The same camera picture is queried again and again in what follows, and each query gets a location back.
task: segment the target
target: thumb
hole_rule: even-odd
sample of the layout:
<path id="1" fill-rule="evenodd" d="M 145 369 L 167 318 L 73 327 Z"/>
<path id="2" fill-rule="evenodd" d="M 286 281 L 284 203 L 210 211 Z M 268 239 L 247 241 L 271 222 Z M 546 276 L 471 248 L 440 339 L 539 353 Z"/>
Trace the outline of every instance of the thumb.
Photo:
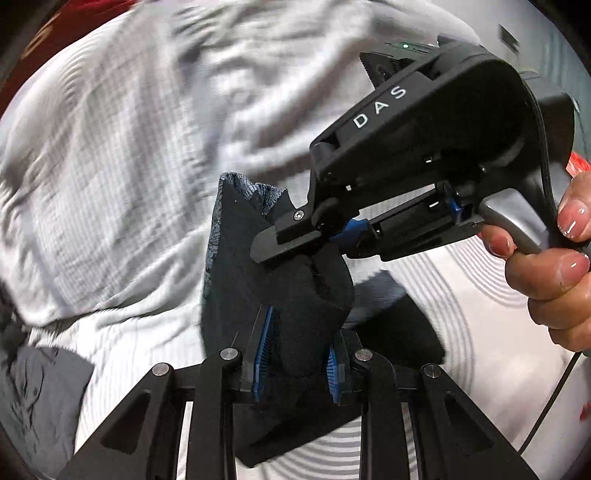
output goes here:
<path id="1" fill-rule="evenodd" d="M 570 182 L 558 206 L 558 228 L 574 241 L 591 238 L 591 172 L 579 173 Z"/>

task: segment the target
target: white lettering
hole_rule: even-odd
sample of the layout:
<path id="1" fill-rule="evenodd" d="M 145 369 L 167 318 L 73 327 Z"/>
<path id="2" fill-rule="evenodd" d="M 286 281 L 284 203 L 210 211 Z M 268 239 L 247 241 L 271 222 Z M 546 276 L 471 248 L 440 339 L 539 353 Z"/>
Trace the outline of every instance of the white lettering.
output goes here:
<path id="1" fill-rule="evenodd" d="M 368 118 L 365 114 L 361 113 L 360 115 L 353 118 L 353 122 L 357 125 L 357 128 L 361 128 L 368 122 Z"/>
<path id="2" fill-rule="evenodd" d="M 387 106 L 389 106 L 387 103 L 375 102 L 375 114 L 379 115 L 379 111 Z"/>
<path id="3" fill-rule="evenodd" d="M 406 95 L 406 90 L 400 88 L 400 85 L 396 85 L 396 87 L 390 90 L 390 95 L 393 95 L 396 100 L 400 100 L 403 96 Z"/>

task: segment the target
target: wrinkled white cloth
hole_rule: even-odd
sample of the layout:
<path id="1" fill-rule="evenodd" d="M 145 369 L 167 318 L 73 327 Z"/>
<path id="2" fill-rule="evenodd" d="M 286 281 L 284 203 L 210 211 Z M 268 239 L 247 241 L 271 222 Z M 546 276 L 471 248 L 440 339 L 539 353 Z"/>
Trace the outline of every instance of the wrinkled white cloth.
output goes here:
<path id="1" fill-rule="evenodd" d="M 203 359 L 219 174 L 304 203 L 310 141 L 372 90 L 359 53 L 440 33 L 478 40 L 427 0 L 144 1 L 23 86 L 0 121 L 0 275 L 32 345 L 95 365 L 76 448 L 152 365 Z M 356 282 L 386 268 L 406 286 L 445 343 L 446 369 L 518 446 L 563 352 L 530 323 L 501 264 L 478 243 L 450 248 L 349 265 Z M 547 376 L 532 383 L 536 369 Z M 526 377 L 527 407 L 508 412 Z M 358 434 L 344 427 L 244 478 L 355 478 Z"/>

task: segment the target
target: concentric line pattern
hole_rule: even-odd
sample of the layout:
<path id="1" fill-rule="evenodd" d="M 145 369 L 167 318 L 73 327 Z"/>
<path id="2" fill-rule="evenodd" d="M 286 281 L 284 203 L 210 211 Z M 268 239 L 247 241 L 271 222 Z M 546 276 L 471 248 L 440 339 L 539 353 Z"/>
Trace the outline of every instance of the concentric line pattern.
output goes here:
<path id="1" fill-rule="evenodd" d="M 475 354 L 462 308 L 428 254 L 383 264 L 424 310 L 446 349 L 445 369 L 468 394 L 472 389 Z M 408 408 L 403 409 L 411 477 L 417 477 L 416 452 Z M 268 464 L 285 480 L 353 480 L 359 476 L 361 420 L 357 419 Z"/>
<path id="2" fill-rule="evenodd" d="M 513 309 L 527 305 L 527 298 L 507 285 L 505 262 L 489 254 L 477 236 L 446 248 L 472 284 L 491 300 Z"/>

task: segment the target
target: folded garment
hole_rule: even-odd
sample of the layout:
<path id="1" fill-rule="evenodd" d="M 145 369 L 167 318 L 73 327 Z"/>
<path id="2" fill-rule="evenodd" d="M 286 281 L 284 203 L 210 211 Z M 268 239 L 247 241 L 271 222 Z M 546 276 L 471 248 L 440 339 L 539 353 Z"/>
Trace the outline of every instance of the folded garment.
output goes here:
<path id="1" fill-rule="evenodd" d="M 250 258 L 255 235 L 293 210 L 287 191 L 223 174 L 207 250 L 202 335 L 207 355 L 251 331 L 261 304 L 276 312 L 269 371 L 261 401 L 235 407 L 237 457 L 254 466 L 357 418 L 358 406 L 338 407 L 329 395 L 326 358 L 346 323 L 363 344 L 391 361 L 420 367 L 443 362 L 437 335 L 388 272 L 353 288 L 338 248 L 327 243 L 259 265 Z"/>
<path id="2" fill-rule="evenodd" d="M 74 454 L 93 366 L 68 350 L 24 346 L 26 337 L 0 317 L 0 424 L 34 473 L 55 478 Z"/>

